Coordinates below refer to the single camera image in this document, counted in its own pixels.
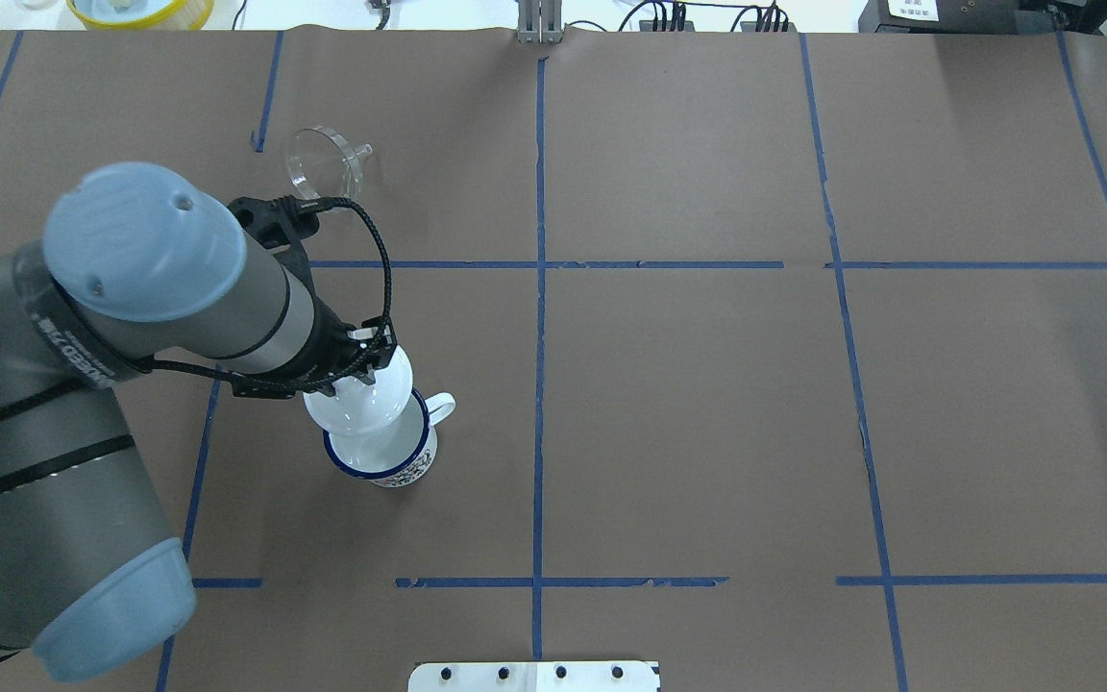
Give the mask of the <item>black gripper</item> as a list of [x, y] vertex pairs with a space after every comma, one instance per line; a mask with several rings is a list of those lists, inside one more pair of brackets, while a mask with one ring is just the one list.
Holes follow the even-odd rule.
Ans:
[[353, 326], [322, 306], [315, 319], [308, 391], [331, 397], [335, 393], [334, 383], [344, 378], [373, 384], [375, 373], [390, 364], [396, 349], [390, 310]]

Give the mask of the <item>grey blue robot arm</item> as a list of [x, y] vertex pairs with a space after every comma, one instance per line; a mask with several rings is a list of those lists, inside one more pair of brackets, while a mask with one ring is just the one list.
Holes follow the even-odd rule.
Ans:
[[196, 610], [115, 389], [154, 372], [289, 400], [370, 383], [396, 349], [392, 267], [360, 202], [215, 200], [175, 171], [87, 172], [0, 258], [0, 664], [108, 673]]

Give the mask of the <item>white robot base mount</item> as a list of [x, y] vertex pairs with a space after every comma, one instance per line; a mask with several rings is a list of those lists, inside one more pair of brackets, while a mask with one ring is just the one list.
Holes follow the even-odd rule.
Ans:
[[408, 691], [660, 691], [659, 664], [642, 660], [428, 662]]

